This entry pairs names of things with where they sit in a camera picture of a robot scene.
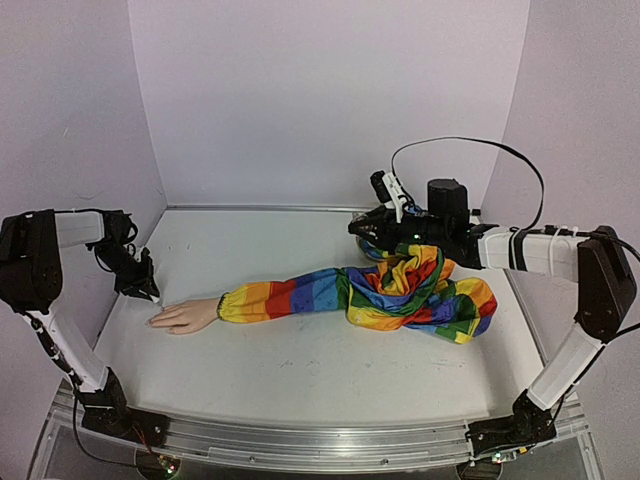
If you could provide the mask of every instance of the white backdrop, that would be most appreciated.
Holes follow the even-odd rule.
[[[527,0],[129,0],[151,138],[170,204],[368,205],[396,147],[500,140]],[[479,206],[490,147],[419,147],[399,174]]]

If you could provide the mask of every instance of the elastic cuff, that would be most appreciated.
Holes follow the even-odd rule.
[[[224,301],[225,301],[225,297],[227,296],[227,294],[228,294],[228,293],[229,293],[229,292],[227,292],[227,293],[225,293],[224,295],[222,295],[222,296],[220,297],[220,303],[218,303],[218,310],[217,310],[217,312],[216,312],[216,315],[218,315],[218,318],[219,318],[220,320],[224,320],[224,318],[222,318],[222,316],[220,315],[220,311],[222,310],[222,304],[224,303]]]

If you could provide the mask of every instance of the white cable tie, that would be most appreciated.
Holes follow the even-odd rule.
[[[509,264],[511,263],[513,263],[514,265],[516,264],[516,259],[515,259],[516,252],[515,252],[515,249],[513,248],[513,244],[514,244],[516,235],[518,235],[518,233],[520,233],[522,230],[523,230],[522,228],[518,228],[515,232],[511,234],[511,237],[509,237]]]
[[[553,234],[553,237],[551,238],[551,241],[549,242],[549,273],[551,274],[552,277],[555,277],[555,273],[556,273],[556,269],[553,265],[553,245],[558,240],[558,235],[560,234],[560,230],[562,230],[563,228],[567,228],[567,226],[563,225],[562,228],[557,228],[555,233]]]

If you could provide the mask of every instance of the cable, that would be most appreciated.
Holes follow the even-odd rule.
[[[614,237],[612,235],[607,235],[606,233],[600,232],[589,232],[589,236],[593,238],[603,238],[605,240],[609,240],[610,242],[616,243],[620,245],[622,248],[625,248],[631,255],[633,255],[638,262],[640,262],[640,253],[629,243],[621,240],[618,237]]]
[[[104,458],[96,457],[92,453],[88,452],[87,449],[84,448],[84,445],[82,445],[82,442],[80,442],[80,436],[78,435],[78,427],[76,425],[77,415],[78,415],[78,397],[76,396],[76,398],[75,398],[75,400],[73,402],[73,415],[72,415],[72,420],[71,421],[73,423],[73,437],[75,438],[76,444],[78,445],[78,448],[80,448],[82,453],[84,453],[89,458],[97,460],[98,462],[108,463],[110,465],[118,465],[120,467],[136,468],[136,469],[138,468],[137,465],[134,465],[132,463],[124,463],[124,462],[117,462],[115,460],[107,460],[107,459],[104,459]]]
[[[156,460],[158,460],[159,455],[156,452],[154,452],[149,446],[149,444],[147,443],[147,439],[144,436],[144,432],[141,429],[139,429],[136,425],[133,426],[133,430],[134,432],[136,432],[136,435],[138,435],[138,438],[142,442],[142,445],[146,447],[147,452],[149,452],[149,455],[151,455],[152,457],[156,457]]]
[[[564,395],[568,395],[569,390],[571,390],[575,385],[580,383],[580,380],[582,380],[582,378],[587,374],[587,372],[589,371],[589,369],[591,369],[593,364],[596,363],[596,360],[598,360],[598,358],[600,358],[600,355],[602,355],[602,352],[604,352],[604,348],[605,347],[602,347],[600,350],[598,350],[598,353],[596,353],[595,356],[589,362],[589,364],[586,367],[584,367],[584,370],[582,371],[582,373],[580,373],[580,375],[578,375],[578,377],[574,380],[573,385],[571,385],[567,389],[567,391],[564,393]]]
[[[551,423],[549,424],[549,429],[551,428],[552,425],[556,424],[556,420],[558,419],[558,415],[560,415],[560,410],[562,410],[562,405],[564,405],[564,399],[565,399],[566,395],[567,394],[565,392],[560,397],[560,403],[558,403],[558,408],[556,409],[556,413],[553,414],[553,418],[551,419]]]
[[[482,143],[482,144],[485,144],[485,145],[491,145],[491,146],[500,148],[500,149],[504,150],[505,152],[510,153],[514,157],[518,158],[519,160],[522,160],[523,162],[525,162],[529,166],[529,168],[531,168],[531,170],[533,170],[533,173],[536,174],[536,177],[538,177],[538,182],[540,183],[540,205],[538,206],[538,212],[536,213],[536,216],[533,219],[533,221],[529,224],[528,227],[525,227],[523,230],[529,230],[529,229],[531,229],[531,228],[536,226],[536,224],[540,220],[540,217],[542,216],[542,208],[544,207],[544,179],[542,178],[542,174],[538,171],[538,169],[531,162],[531,160],[529,160],[524,154],[518,152],[515,148],[512,148],[512,147],[510,147],[508,145],[504,145],[504,144],[498,143],[498,142],[493,142],[491,140],[483,140],[483,139],[480,139],[480,138],[457,137],[457,136],[436,137],[436,138],[429,138],[427,140],[420,140],[420,141],[417,141],[417,142],[408,143],[408,144],[400,147],[398,150],[396,150],[393,153],[393,155],[391,156],[391,171],[393,172],[393,174],[394,175],[396,174],[396,169],[395,169],[395,158],[396,158],[396,155],[398,155],[398,153],[400,153],[402,150],[404,150],[405,148],[416,146],[416,145],[422,145],[422,144],[425,144],[425,143],[436,142],[436,141],[439,141],[439,140],[464,140],[466,142],[475,142],[475,143]]]
[[[107,273],[114,273],[113,270],[108,269],[102,264],[100,257],[98,257],[98,251],[95,248],[93,249],[93,256],[96,258],[96,263],[98,264],[101,270],[104,270]]]
[[[632,325],[630,327],[627,327],[627,328],[624,328],[624,329],[620,330],[618,333],[616,333],[616,336],[613,337],[613,339],[615,340],[616,338],[620,338],[623,335],[626,335],[627,333],[635,332],[638,329],[640,329],[640,322],[636,323],[635,325]]]
[[[55,210],[54,213],[85,213],[85,212],[96,212],[96,213],[104,213],[106,210],[100,210],[99,208],[78,208],[72,210]]]

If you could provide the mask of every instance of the white wall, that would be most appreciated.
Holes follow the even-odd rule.
[[[147,236],[165,207],[126,0],[0,2],[0,219],[122,208]],[[69,313],[93,341],[113,278],[82,247],[63,257]],[[60,374],[0,302],[0,477],[26,476]]]
[[[400,145],[500,139],[527,0],[130,0],[170,204],[367,205]],[[434,144],[399,173],[416,198],[455,176],[479,206],[489,147]]]
[[[640,4],[532,2],[505,142],[529,154],[547,183],[545,223],[616,228],[640,247]],[[500,155],[485,219],[524,225],[535,177]],[[640,268],[630,257],[636,279]],[[530,274],[517,283],[553,353],[577,308],[574,285]],[[640,301],[625,324],[640,319]],[[640,332],[611,344],[579,388],[606,478],[639,478]]]

